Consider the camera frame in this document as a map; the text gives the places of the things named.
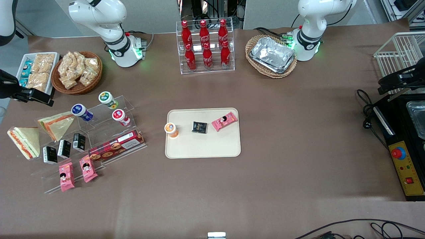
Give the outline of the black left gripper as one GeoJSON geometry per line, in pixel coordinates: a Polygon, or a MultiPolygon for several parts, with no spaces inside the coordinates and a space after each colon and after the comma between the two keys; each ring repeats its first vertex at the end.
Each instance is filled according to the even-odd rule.
{"type": "Polygon", "coordinates": [[[379,80],[379,95],[404,94],[412,89],[424,88],[425,67],[417,64],[415,69],[405,71],[398,77],[383,77],[379,80]]]}

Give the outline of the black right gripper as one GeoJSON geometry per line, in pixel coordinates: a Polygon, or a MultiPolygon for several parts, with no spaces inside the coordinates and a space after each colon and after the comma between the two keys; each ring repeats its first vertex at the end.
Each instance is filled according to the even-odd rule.
{"type": "Polygon", "coordinates": [[[20,87],[17,78],[6,71],[0,70],[0,98],[12,98],[21,102],[38,102],[50,107],[54,101],[50,94],[46,94],[36,88],[20,87]]]}

